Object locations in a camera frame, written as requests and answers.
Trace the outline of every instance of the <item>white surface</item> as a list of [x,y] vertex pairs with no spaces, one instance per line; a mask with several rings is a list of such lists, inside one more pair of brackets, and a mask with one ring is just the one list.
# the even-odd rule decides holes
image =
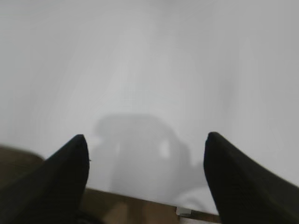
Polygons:
[[0,141],[83,133],[89,187],[217,213],[217,131],[299,185],[299,1],[2,0]]

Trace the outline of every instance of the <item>brown floor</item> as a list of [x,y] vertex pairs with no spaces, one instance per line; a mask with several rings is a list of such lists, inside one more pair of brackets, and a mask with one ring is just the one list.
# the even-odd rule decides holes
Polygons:
[[81,210],[107,224],[179,224],[176,208],[86,189]]

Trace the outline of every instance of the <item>wooden floor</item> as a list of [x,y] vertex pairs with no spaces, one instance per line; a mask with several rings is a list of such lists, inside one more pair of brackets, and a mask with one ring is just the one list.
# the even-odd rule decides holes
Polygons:
[[[93,189],[86,189],[80,209],[106,224],[180,223],[176,207]],[[195,212],[192,216],[196,219],[220,223],[218,216],[201,212]]]

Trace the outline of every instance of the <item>small white object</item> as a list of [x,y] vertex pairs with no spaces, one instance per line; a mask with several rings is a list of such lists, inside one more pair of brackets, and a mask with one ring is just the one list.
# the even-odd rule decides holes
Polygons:
[[188,214],[188,215],[191,215],[191,212],[192,210],[191,209],[185,209],[185,208],[182,208],[182,207],[177,207],[177,215],[180,216],[182,214]]

